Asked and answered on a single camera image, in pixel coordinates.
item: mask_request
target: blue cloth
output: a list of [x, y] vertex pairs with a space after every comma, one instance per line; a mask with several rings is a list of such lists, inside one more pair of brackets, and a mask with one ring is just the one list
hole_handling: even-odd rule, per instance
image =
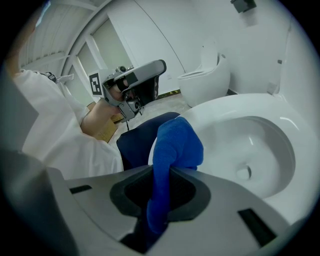
[[137, 128], [123, 133], [117, 140], [116, 145], [121, 153], [123, 169], [130, 170], [140, 166], [146, 166], [149, 153], [155, 139], [158, 128], [165, 122], [175, 119], [180, 114], [168, 112], [152, 118]]
[[157, 132], [153, 152], [153, 188], [146, 217], [155, 234], [166, 229], [170, 211], [170, 166], [197, 170], [204, 159], [204, 147], [195, 131], [183, 117], [162, 124]]

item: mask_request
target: toilet seat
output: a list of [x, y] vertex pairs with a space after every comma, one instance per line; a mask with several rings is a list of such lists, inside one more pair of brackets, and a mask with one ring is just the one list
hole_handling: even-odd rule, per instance
[[[285, 101], [266, 93], [232, 95], [202, 103], [181, 117], [198, 135], [205, 127], [245, 117], [263, 118], [276, 125], [291, 143], [295, 168], [289, 184], [264, 200], [290, 224], [310, 212], [319, 195], [320, 142], [304, 119]], [[152, 164], [153, 147], [154, 144], [149, 164]]]

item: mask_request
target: white toilet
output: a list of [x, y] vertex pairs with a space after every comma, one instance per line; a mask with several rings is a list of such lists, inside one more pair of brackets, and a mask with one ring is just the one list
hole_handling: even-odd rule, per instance
[[298, 28], [278, 93], [221, 97], [181, 115], [204, 147], [198, 171], [247, 188], [290, 224], [310, 213], [320, 192], [320, 60]]
[[308, 214], [319, 192], [320, 144], [286, 102], [262, 93], [232, 95], [181, 117], [204, 147], [198, 171], [242, 185], [290, 224]]
[[190, 107], [223, 97], [230, 83], [226, 56], [218, 53], [215, 41], [210, 38], [202, 46], [201, 65], [177, 79], [181, 94]]

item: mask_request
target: floor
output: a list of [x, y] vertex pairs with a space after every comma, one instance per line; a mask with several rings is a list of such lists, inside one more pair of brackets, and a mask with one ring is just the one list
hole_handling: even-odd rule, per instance
[[[190, 107], [184, 101], [181, 94], [169, 96], [166, 98], [158, 99], [153, 102], [150, 102], [148, 105], [144, 107], [144, 112], [142, 115], [138, 114], [135, 118], [131, 119], [128, 122], [129, 129], [132, 130], [137, 126], [141, 125], [145, 121], [160, 116], [167, 112], [177, 112], [182, 114], [183, 112], [189, 110]], [[109, 141], [109, 145], [118, 149], [117, 147], [117, 139], [119, 139], [120, 135], [127, 132], [127, 124], [117, 123], [117, 130]]]

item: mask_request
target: white shirt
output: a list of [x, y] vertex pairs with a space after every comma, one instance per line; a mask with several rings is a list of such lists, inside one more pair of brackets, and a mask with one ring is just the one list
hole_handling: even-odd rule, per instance
[[65, 179], [123, 171], [119, 151], [82, 132], [80, 124], [89, 109], [61, 83], [30, 70], [23, 70], [14, 82], [39, 113], [23, 145], [24, 153], [60, 170]]

